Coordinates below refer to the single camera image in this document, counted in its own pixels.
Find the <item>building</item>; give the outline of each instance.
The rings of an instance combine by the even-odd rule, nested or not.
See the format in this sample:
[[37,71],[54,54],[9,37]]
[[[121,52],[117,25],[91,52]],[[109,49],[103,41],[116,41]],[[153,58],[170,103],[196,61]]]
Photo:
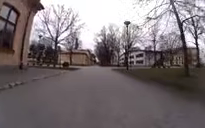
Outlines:
[[[183,48],[176,48],[173,50],[172,54],[170,52],[164,51],[165,53],[165,64],[172,65],[172,66],[184,66],[184,52]],[[190,66],[197,65],[197,50],[193,47],[188,47],[188,63]]]
[[[188,63],[190,66],[196,66],[197,64],[197,50],[196,48],[188,48]],[[184,53],[183,48],[173,49],[166,51],[157,51],[156,60],[159,61],[163,58],[163,63],[166,66],[184,66]],[[121,56],[120,63],[125,64],[124,55]],[[129,55],[130,66],[145,66],[151,67],[155,64],[155,54],[152,50],[132,50]]]
[[[70,64],[70,52],[62,52],[59,56],[61,63],[68,62]],[[90,66],[94,65],[96,56],[89,50],[74,50],[72,51],[72,65]]]
[[[161,52],[157,51],[156,59],[161,58]],[[129,65],[130,66],[152,66],[155,63],[155,54],[152,50],[135,49],[130,52]],[[124,54],[120,58],[120,64],[125,64]]]
[[0,0],[0,66],[27,64],[29,36],[40,0]]

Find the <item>white building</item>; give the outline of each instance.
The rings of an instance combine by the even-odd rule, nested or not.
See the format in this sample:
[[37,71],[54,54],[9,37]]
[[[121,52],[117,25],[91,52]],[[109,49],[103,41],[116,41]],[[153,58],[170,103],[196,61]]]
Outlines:
[[[130,66],[152,66],[155,63],[154,51],[151,50],[133,50],[129,55],[129,65]],[[156,53],[156,59],[159,60],[161,58],[161,53]],[[124,54],[121,56],[120,64],[124,65],[125,56]]]

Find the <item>window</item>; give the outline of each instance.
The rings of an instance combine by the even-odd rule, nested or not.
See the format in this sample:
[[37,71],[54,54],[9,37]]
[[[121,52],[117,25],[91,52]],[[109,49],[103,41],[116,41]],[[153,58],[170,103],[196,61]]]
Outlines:
[[134,56],[130,56],[130,59],[134,59]]
[[136,61],[136,64],[143,64],[143,63],[144,63],[143,60],[138,60],[138,61]]
[[12,48],[18,12],[8,4],[0,10],[0,47]]
[[140,53],[140,54],[137,54],[137,55],[136,55],[136,58],[141,58],[141,57],[144,57],[144,54],[143,54],[143,53]]
[[134,61],[130,61],[130,64],[133,65],[133,64],[134,64]]

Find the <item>yellow building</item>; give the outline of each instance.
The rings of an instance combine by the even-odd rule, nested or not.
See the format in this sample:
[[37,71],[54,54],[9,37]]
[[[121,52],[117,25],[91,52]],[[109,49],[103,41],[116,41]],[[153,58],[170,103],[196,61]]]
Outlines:
[[[60,62],[68,62],[70,64],[70,52],[62,52],[60,54]],[[90,66],[95,64],[95,56],[89,50],[74,50],[72,52],[72,65]]]
[[33,18],[41,9],[40,0],[0,0],[0,66],[27,64]]

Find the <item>building wall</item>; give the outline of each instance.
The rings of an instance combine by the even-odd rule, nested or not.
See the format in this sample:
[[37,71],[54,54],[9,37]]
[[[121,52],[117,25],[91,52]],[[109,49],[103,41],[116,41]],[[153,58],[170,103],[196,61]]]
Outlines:
[[[157,60],[160,59],[160,54],[157,54]],[[121,56],[120,63],[124,64],[124,55]],[[154,53],[146,51],[136,51],[129,55],[129,65],[131,66],[152,66],[155,63]]]
[[[197,50],[195,48],[188,48],[188,61],[190,66],[196,66],[197,64]],[[180,50],[173,56],[173,65],[183,66],[184,65],[184,53]]]
[[[5,49],[0,47],[0,65],[19,65],[20,63],[20,53],[21,53],[21,45],[22,45],[22,38],[24,34],[25,24],[27,22],[27,16],[30,11],[30,7],[27,6],[26,3],[21,2],[22,0],[0,0],[0,9],[4,2],[9,3],[10,5],[14,6],[20,13],[17,21],[14,42],[13,42],[13,50]],[[32,26],[32,21],[34,18],[35,13],[32,12],[29,24],[26,33],[25,45],[24,45],[24,64],[27,63],[27,49],[29,44],[29,36],[30,30]]]
[[[68,62],[70,63],[70,55],[69,54],[61,54],[60,55],[61,63]],[[91,65],[90,58],[86,54],[72,54],[72,64],[73,65]]]

